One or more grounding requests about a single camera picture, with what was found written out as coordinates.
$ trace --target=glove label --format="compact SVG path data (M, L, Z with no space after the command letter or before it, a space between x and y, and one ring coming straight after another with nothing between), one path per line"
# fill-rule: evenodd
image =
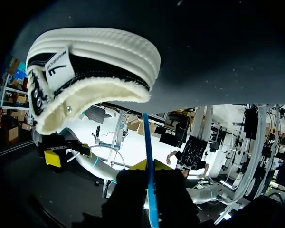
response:
M45 65L46 77L49 88L58 90L61 86L75 77L68 47L57 52Z

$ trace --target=person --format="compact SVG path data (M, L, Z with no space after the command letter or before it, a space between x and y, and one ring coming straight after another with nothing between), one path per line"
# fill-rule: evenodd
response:
M202 179L205 177L208 168L209 168L209 164L207 164L205 161L199 161L197 162L196 165L186 165L186 163L184 163L181 158L182 158L182 153L180 151L172 151L168 156L167 156L167 164L170 165L171 161L170 161L170 157L174 156L177 158L177 164L176 164L176 168L181 170L182 175L187 178L188 174L190 172L190 170L199 170L199 169L205 169L204 173L202 175L198 175L197 177L199 179Z
M211 135L213 107L207 106L205 121L203 122L204 110L204 106L198 108L194 117L191 134L183 152L172 151L166 159L167 164L170 165L170 157L176 156L178 160L176 169L179 169L185 178L188 177L190 170L205 169L202 175L198 175L198 178L202 179L209 169L209 164L201 161L201 158Z

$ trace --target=blue cable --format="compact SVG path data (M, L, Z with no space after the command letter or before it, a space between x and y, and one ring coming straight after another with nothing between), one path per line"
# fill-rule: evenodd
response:
M152 146L151 146L151 134L149 128L148 114L143 113L143 127L144 127L144 138L146 141L146 153L147 153L147 172L148 172L148 198L150 208L150 225L152 228L158 228L158 215L156 207L156 199L154 194L154 164L152 157Z
M96 165L97 162L98 162L98 157L97 157L97 159L96 159L94 165L92 166L92 168Z

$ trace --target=person's arm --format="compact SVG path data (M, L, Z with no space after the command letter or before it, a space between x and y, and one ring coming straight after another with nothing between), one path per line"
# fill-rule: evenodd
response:
M203 174L204 177L206 176L206 173L207 173L208 169L209 169L209 164L206 163L205 171L204 171L204 174Z
M172 152L168 155L168 158L170 158L170 157L176 155L176 153L177 153L177 151L172 151Z
M168 154L167 159L166 159L166 162L167 162L168 165L171 164L170 157L176 155L177 152L178 152L178 151L172 151L170 154Z
M204 161L202 161L201 164L202 164L202 163L204 163L205 166L202 167L202 165L200 165L199 169L203 169L203 168L204 168L205 170L204 170L204 173L203 173L202 175L198 175L198 176L197 176L199 179L204 178L204 177L206 176L206 173L207 173L208 169L209 169L209 164L206 164Z

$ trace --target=wire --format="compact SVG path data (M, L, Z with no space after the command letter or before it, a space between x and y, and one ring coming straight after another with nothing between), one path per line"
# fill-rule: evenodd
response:
M277 192L271 193L271 194L268 196L268 198L270 198L270 197L272 197L272 196L277 196L277 197L280 199L280 203L281 203L281 204L284 203L284 201L283 201L283 199L282 199L282 197L280 196L279 193L277 193Z
M95 147L108 148L108 149L113 150L113 151L115 151L116 153L118 153L118 154L120 155L120 157L122 158L122 160L123 160L123 167L125 168L124 158L122 157L122 155L119 153L118 150L116 150L116 149L114 149L114 148L112 148L112 147L109 147L109 146L99 146L99 145L90 146L91 149L92 149L92 148L95 148Z
M187 120L186 130L187 130L187 128L188 128L189 120L191 119L191 111L188 111L188 112L190 113L190 116L189 116L189 118L188 118L188 120ZM184 138L184 136L185 136L185 132L186 132L186 131L184 131L183 134L182 134L182 137L181 137L181 140L180 140L181 143L182 143L182 140L183 140L183 138Z
M105 135L106 137L108 137L108 134L109 133L114 133L114 132L108 132L107 134L102 134L100 137L99 137L99 139L103 136L103 135Z
M75 154L73 157L71 157L70 159L67 160L67 162L72 161L75 157L77 157L78 155L80 155L80 153L78 152L77 154Z

